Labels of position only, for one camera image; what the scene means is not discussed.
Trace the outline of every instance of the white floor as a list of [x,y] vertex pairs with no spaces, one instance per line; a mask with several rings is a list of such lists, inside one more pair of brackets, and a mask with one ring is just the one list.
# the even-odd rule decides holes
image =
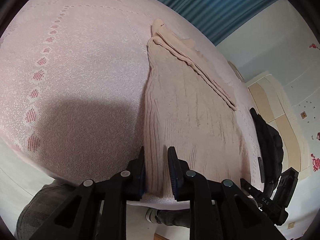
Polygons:
[[[0,138],[0,215],[14,233],[23,208],[44,184],[53,179],[24,163]],[[170,240],[189,239],[189,229],[149,223],[147,207],[127,206],[127,239],[153,240],[154,233]]]

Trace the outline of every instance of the white wall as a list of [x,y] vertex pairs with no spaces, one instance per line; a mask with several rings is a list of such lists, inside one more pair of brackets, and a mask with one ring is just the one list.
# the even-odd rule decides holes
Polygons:
[[[217,48],[245,81],[267,70],[282,84],[310,153],[320,158],[320,141],[316,139],[320,132],[320,50],[309,48],[312,43],[319,46],[300,14],[287,0],[279,0]],[[303,111],[307,114],[305,119],[300,117]],[[298,182],[287,209],[289,218],[279,228],[287,239],[300,237],[320,207],[320,171],[311,172],[310,177]],[[295,222],[295,226],[287,229],[290,222]]]

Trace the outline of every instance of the round bolt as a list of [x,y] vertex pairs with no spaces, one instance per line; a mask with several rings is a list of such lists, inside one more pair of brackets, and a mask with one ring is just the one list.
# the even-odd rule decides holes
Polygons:
[[93,184],[93,181],[91,179],[86,179],[84,182],[83,182],[83,185],[85,187],[90,187],[91,185]]
[[231,187],[233,185],[233,182],[230,179],[225,179],[223,181],[223,185],[225,185],[227,187]]
[[195,172],[195,171],[192,171],[192,170],[189,170],[189,171],[186,172],[186,175],[187,175],[188,177],[194,177],[194,176],[196,175],[196,172]]
[[128,177],[130,175],[130,171],[122,171],[120,174],[122,177]]

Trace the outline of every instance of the pink bedspread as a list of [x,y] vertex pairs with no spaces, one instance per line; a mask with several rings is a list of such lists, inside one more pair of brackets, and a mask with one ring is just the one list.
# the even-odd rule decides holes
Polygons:
[[[261,189],[251,95],[215,46],[156,0],[30,0],[0,39],[0,136],[25,161],[78,184],[123,170],[143,145],[146,44],[161,18],[233,87],[252,184]],[[140,205],[180,209],[145,195]]]

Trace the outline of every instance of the sneaker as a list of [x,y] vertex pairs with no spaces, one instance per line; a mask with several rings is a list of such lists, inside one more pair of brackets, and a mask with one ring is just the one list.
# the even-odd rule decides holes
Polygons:
[[147,213],[146,213],[146,219],[154,224],[161,224],[161,222],[159,221],[158,217],[157,217],[157,212],[158,210],[155,208],[149,208]]

